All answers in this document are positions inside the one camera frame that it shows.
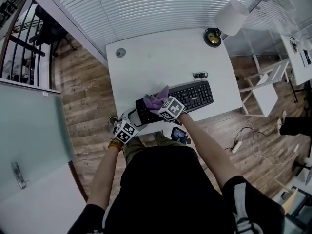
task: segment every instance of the black t-shirt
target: black t-shirt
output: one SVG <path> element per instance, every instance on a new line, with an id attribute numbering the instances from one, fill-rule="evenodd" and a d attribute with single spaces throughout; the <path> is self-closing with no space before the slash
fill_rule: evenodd
<path id="1" fill-rule="evenodd" d="M 282 233 L 284 212 L 243 177 L 230 179 L 221 196 L 190 147 L 150 147 L 138 153 L 121 177 L 121 188 L 105 212 L 87 205 L 69 234 L 86 233 L 231 233 L 236 230 L 234 186 L 246 184 L 250 222 L 264 233 Z"/>

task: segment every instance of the wooden floor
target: wooden floor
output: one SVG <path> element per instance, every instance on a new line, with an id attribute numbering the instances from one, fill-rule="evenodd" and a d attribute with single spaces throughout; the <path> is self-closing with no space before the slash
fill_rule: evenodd
<path id="1" fill-rule="evenodd" d="M 108 118 L 116 115 L 116 108 L 108 69 L 77 42 L 75 45 L 78 46 L 76 51 L 72 51 L 64 43 L 60 46 L 58 57 L 53 58 L 52 77 L 54 88 L 61 91 L 62 94 L 67 125 L 77 154 L 74 166 L 87 194 L 89 194 L 94 173 L 105 154 L 110 138 L 113 137 Z M 264 56 L 259 59 L 261 68 L 276 61 L 274 56 Z M 234 72 L 239 78 L 239 88 L 246 87 L 247 84 L 243 78 L 248 74 L 256 73 L 253 59 L 251 57 L 234 57 L 231 58 L 231 62 Z M 287 110 L 288 116 L 292 117 L 305 115 L 305 93 L 298 94 L 299 103 L 295 104 L 291 88 L 287 83 L 281 81 L 274 86 L 278 94 L 278 102 L 267 118 L 246 117 L 238 109 L 202 120 L 198 124 L 212 135 L 223 148 L 227 148 L 233 146 L 235 135 L 247 122 L 250 122 L 256 130 L 268 135 L 276 126 L 276 120 L 281 117 L 283 110 Z M 247 104 L 247 107 L 251 109 L 251 113 L 256 113 L 257 106 L 254 98 Z M 153 140 L 150 135 L 143 136 L 142 139 L 148 142 L 148 145 L 151 145 Z M 253 153 L 252 140 L 252 130 L 245 129 L 243 130 L 243 144 L 238 152 L 232 154 L 230 149 L 227 149 L 226 152 L 250 183 L 267 196 L 273 197 L 280 190 L 273 178 L 277 177 L 282 183 L 291 180 L 294 176 L 294 173 L 291 172 L 292 162 L 297 155 L 307 156 L 310 138 L 303 135 L 279 136 L 276 130 L 269 137 L 256 133 L 254 151 L 258 155 L 268 158 L 273 164 L 285 162 L 275 166 Z M 206 165 L 203 161 L 200 160 L 200 162 L 205 168 Z M 120 153 L 111 199 L 119 191 L 120 177 L 124 170 L 125 161 L 123 154 Z M 215 188 L 218 189 L 215 178 L 209 169 L 206 169 L 205 172 Z"/>

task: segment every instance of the black pants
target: black pants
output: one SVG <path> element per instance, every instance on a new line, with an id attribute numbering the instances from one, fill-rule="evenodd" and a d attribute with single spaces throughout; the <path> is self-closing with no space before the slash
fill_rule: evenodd
<path id="1" fill-rule="evenodd" d="M 303 134 L 312 136 L 312 117 L 292 118 L 286 117 L 284 125 L 279 130 L 281 135 Z"/>

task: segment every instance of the forearm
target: forearm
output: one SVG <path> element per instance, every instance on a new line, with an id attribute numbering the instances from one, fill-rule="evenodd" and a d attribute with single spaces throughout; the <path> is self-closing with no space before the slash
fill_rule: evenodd
<path id="1" fill-rule="evenodd" d="M 88 204 L 98 205 L 105 210 L 109 205 L 118 153 L 119 149 L 115 146 L 107 149 L 92 180 Z"/>
<path id="2" fill-rule="evenodd" d="M 240 175 L 223 148 L 208 133 L 198 127 L 188 114 L 181 114 L 179 119 L 190 134 L 198 154 L 213 172 L 220 188 L 230 178 Z"/>

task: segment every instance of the lamp base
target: lamp base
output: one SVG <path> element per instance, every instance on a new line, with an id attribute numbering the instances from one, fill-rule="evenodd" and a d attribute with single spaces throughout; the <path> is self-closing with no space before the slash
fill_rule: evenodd
<path id="1" fill-rule="evenodd" d="M 213 48 L 219 47 L 222 42 L 221 37 L 216 34 L 215 28 L 208 28 L 205 30 L 204 41 L 208 46 Z"/>

